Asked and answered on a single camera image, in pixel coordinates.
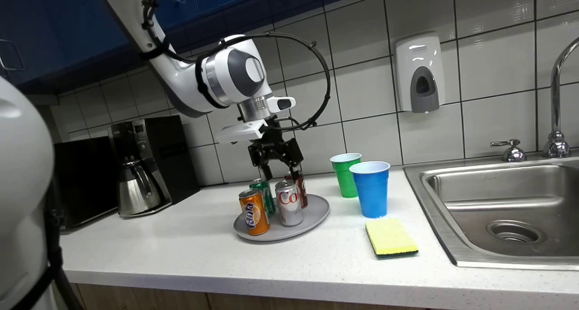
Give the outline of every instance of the faucet handle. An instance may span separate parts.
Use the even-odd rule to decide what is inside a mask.
[[[518,147],[520,143],[521,141],[519,139],[510,139],[505,141],[493,141],[490,143],[490,146],[509,146],[501,158],[503,162],[522,162],[523,160],[527,160],[527,154]]]
[[[511,146],[511,147],[516,147],[517,145],[519,145],[521,143],[521,141],[519,139],[509,139],[509,140],[504,140],[504,141],[493,141],[492,143],[490,143],[491,147],[497,147],[497,146]]]

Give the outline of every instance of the sink drain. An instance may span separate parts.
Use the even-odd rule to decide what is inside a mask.
[[[544,241],[546,236],[542,230],[528,223],[510,219],[492,221],[486,226],[486,230],[502,240],[521,243],[539,243]]]

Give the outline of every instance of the plastic cup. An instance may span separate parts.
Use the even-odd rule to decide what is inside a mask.
[[[342,197],[353,198],[358,196],[354,178],[352,177],[352,172],[350,172],[350,166],[360,163],[360,158],[362,158],[362,154],[360,153],[345,153],[329,159],[336,172],[337,184],[340,186]]]
[[[386,162],[362,162],[350,167],[362,215],[370,219],[386,215],[389,168]]]

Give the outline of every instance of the tile wall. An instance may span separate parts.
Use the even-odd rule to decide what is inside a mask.
[[[411,164],[499,155],[495,140],[518,138],[542,149],[550,131],[550,72],[579,36],[579,0],[341,0],[252,30],[315,40],[331,67],[332,98],[319,126],[287,133],[298,140],[306,174],[331,172],[329,158],[359,152],[364,160]],[[392,58],[397,38],[436,30],[447,104],[430,114],[399,112]],[[296,98],[290,112],[306,120],[321,103],[324,75],[313,55],[286,40],[257,39],[276,95]],[[210,48],[186,53],[195,55]],[[579,54],[562,72],[562,130],[579,147]],[[107,134],[110,123],[179,114],[146,68],[62,93],[52,107],[64,141]],[[199,119],[182,116],[201,184],[259,175],[248,143],[215,143],[236,108]],[[276,176],[285,172],[272,165]]]

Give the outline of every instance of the blue plastic cup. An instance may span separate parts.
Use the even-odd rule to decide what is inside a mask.
[[[362,215],[370,219],[386,215],[389,168],[386,162],[361,162],[350,166]]]

